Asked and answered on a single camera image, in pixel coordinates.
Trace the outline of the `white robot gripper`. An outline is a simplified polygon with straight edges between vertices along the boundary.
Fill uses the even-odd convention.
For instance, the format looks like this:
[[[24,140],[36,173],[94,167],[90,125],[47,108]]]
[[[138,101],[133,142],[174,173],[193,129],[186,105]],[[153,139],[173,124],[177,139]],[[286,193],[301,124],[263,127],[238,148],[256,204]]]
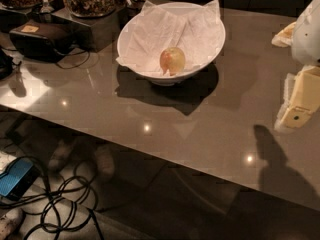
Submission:
[[[283,104],[274,129],[290,133],[303,127],[320,108],[320,0],[312,0],[298,17],[271,40],[277,47],[290,47],[292,57],[304,65],[284,81]]]

